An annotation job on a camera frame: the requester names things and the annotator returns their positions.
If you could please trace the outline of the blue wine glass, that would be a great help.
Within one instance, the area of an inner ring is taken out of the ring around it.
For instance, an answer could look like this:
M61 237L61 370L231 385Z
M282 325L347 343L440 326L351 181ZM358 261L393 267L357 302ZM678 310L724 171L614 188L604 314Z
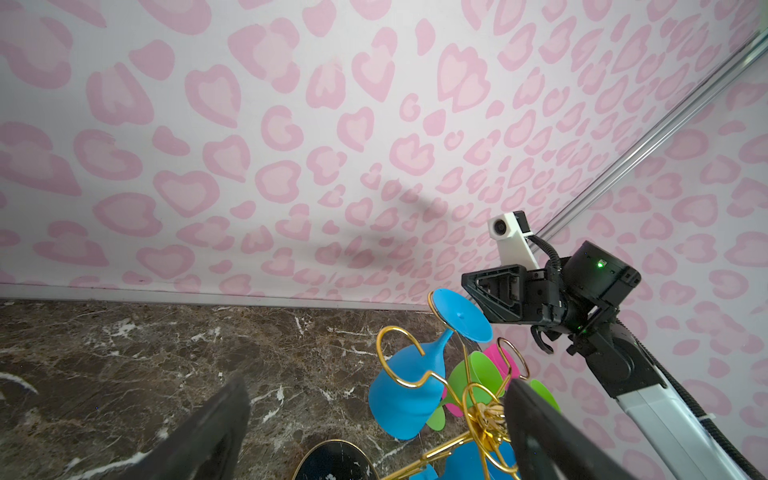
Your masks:
M516 463L514 451L508 443L502 443L499 450L508 465L513 466ZM502 472L490 461L487 461L487 466L490 479L513 479L511 475ZM453 454L446 459L441 476L438 476L432 465L428 465L425 470L408 479L481 480L485 479L483 472L479 451L473 443L462 445L453 451Z
M450 387L445 377L444 350L456 336L477 343L492 339L492 327L480 308L448 289L428 295L428 306L446 329L429 343L406 329L389 325L376 336L382 371L371 384L368 403L378 425L397 440L416 437Z

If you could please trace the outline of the magenta wine glass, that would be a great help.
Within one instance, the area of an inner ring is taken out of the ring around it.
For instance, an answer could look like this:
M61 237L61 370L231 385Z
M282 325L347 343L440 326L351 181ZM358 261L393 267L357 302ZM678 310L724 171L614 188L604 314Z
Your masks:
M505 356L504 358L511 360L510 356ZM512 378L518 378L520 371L517 365L514 363L514 360L511 360L511 362ZM469 354L469 368L472 382L485 386L488 388L488 390L492 391L492 393L497 393L509 371L509 368L504 362L504 359L499 353L496 345L489 346L482 352L471 352ZM469 383L467 381L464 361L459 362L459 364L454 367L448 377L448 382L451 388L460 397L466 385ZM474 395L474 398L483 404L487 404L491 401L489 394L480 388L473 388L471 395ZM471 395L470 393L467 393L466 396L468 407L473 405ZM463 412L461 411L459 404L454 401L453 397L450 396L447 389L444 391L443 398L440 403L440 406L445 405L447 405L448 410L454 416L463 416Z

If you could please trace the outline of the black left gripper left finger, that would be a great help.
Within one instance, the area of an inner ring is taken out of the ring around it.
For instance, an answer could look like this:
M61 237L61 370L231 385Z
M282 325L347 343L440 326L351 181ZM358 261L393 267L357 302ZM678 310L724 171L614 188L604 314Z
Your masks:
M237 376L122 477L231 479L249 418L246 384Z

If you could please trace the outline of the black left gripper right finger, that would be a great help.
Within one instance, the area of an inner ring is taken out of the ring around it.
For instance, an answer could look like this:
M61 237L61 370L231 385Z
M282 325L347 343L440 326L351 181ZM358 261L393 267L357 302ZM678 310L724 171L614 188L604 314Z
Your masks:
M523 479L633 477L525 381L510 382L503 405L510 445Z

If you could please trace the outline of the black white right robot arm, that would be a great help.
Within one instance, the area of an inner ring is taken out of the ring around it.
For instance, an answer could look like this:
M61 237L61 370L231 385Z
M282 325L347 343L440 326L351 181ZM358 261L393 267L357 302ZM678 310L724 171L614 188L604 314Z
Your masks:
M545 267L465 273L462 287L493 323L528 325L538 347L565 335L609 397L634 421L678 479L760 479L701 405L619 320L641 282L634 267L585 241L560 257L546 241Z

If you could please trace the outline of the green wine glass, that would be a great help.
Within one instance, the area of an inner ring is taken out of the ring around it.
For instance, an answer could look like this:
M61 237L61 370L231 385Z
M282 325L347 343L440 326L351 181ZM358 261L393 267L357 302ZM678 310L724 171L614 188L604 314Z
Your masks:
M508 367L504 363L502 356L494 348L488 347L484 351L474 351L469 354L470 378L473 382L479 383L493 393L496 393L504 380L504 374L508 372ZM461 361L450 373L448 382L457 395L461 395L468 384L465 362ZM446 417L444 407L455 417L462 417L463 411L457 402L449 395L447 389L444 389L441 402L428 419L426 425L434 431L442 431L445 428Z
M538 394L543 400L545 400L553 409L557 412L561 411L561 407L554 397L553 393L539 380L532 379L529 381L529 386Z

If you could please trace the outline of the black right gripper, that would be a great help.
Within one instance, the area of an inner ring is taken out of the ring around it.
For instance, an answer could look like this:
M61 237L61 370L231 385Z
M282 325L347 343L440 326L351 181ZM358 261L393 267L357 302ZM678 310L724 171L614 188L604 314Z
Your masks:
M559 273L547 268L511 265L468 272L461 286L490 323L556 327L568 310Z

